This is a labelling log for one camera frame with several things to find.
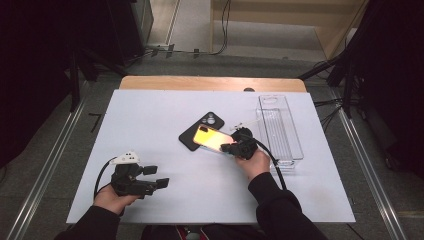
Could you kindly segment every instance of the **transparent tray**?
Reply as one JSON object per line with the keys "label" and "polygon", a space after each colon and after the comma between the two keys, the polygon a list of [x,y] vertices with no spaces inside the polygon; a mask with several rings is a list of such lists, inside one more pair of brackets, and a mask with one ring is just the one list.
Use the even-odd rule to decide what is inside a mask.
{"label": "transparent tray", "polygon": [[256,115],[261,142],[278,159],[279,168],[294,169],[303,159],[303,151],[286,97],[259,96]]}

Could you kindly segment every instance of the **wooden edge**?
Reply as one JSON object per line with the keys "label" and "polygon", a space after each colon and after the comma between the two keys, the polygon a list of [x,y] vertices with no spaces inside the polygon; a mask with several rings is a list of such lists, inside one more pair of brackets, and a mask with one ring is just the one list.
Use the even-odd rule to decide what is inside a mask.
{"label": "wooden edge", "polygon": [[302,80],[286,78],[126,76],[119,87],[119,89],[186,91],[243,91],[246,88],[252,88],[257,92],[306,92]]}

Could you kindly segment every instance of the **person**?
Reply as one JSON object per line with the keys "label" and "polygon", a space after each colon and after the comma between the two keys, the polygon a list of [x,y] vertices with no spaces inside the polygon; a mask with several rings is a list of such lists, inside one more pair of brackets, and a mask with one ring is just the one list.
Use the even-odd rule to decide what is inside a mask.
{"label": "person", "polygon": [[[248,189],[258,202],[256,218],[260,229],[252,226],[211,224],[202,227],[201,239],[327,239],[302,213],[296,196],[291,191],[278,187],[270,173],[268,155],[258,149],[251,159],[235,157],[235,161],[246,173]],[[71,229],[61,232],[55,239],[116,239],[119,214],[138,197],[119,197],[110,185],[104,187],[84,216]],[[159,226],[147,234],[143,233],[149,240],[184,239],[184,234],[177,226]]]}

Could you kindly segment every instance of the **floor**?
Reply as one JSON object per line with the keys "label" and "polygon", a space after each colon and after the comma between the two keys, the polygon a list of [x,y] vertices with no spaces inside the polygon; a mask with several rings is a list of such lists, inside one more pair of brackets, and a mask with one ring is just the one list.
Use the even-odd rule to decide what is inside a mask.
{"label": "floor", "polygon": [[[209,50],[208,0],[151,0],[151,3],[156,15],[149,39],[150,47],[160,46],[166,49],[174,44],[175,50]],[[215,32],[219,33],[220,27],[221,23],[215,22]],[[215,35],[214,51],[221,48],[222,37]],[[278,77],[284,72],[284,76],[295,77],[299,71],[326,60],[311,27],[269,24],[247,26],[234,22],[229,23],[228,46],[221,55],[222,57],[205,57],[199,60],[193,60],[190,54],[174,55],[169,59],[163,56],[149,57],[142,63],[134,64],[129,70],[140,75],[207,74],[252,77]],[[327,73],[323,72],[319,77],[306,82],[307,90],[314,101],[332,97],[332,90],[320,79],[326,76]],[[50,183],[41,190],[42,198],[38,199],[38,205],[35,204],[36,211],[27,216],[29,222],[23,225],[21,235],[10,239],[51,239],[55,233],[66,228],[64,221],[69,206],[101,126],[101,121],[96,124],[96,116],[106,111],[108,99],[113,90],[119,87],[119,82],[118,76],[106,72],[99,82],[84,83],[84,109],[77,116],[78,124],[71,126],[72,135],[68,136],[67,146],[61,149],[58,156],[51,156],[49,149],[56,147],[57,136],[61,136],[64,124],[69,118],[75,117],[68,113],[70,99],[57,107],[27,149],[7,168],[1,169],[0,239],[6,239],[11,233],[26,197],[33,189],[40,172],[45,171],[45,162],[54,162],[55,157],[58,164],[53,168]],[[317,108],[320,118],[333,110],[334,105]],[[379,201],[371,190],[372,186],[365,177],[364,169],[358,163],[352,140],[345,132],[345,122],[338,116],[333,119],[326,136],[346,193],[351,199],[357,223],[318,224],[319,228],[330,239],[422,239],[424,181],[409,172],[389,170],[384,163],[384,154],[366,121],[356,112],[352,116],[355,130],[367,152],[366,157],[372,162],[377,179],[406,236],[393,236],[387,230],[387,224],[383,220],[384,212],[379,208]],[[137,239],[135,236],[139,236],[141,230],[139,226],[122,225],[118,239]]]}

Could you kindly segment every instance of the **person's left hand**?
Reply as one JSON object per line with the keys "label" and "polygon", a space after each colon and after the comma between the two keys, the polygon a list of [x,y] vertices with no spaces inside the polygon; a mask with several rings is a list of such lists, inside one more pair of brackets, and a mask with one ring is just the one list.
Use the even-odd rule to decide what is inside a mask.
{"label": "person's left hand", "polygon": [[93,205],[104,208],[119,215],[121,214],[122,210],[124,210],[125,206],[131,205],[131,203],[133,203],[139,197],[140,196],[136,195],[120,197],[115,193],[115,190],[113,190],[111,185],[107,185],[97,194]]}

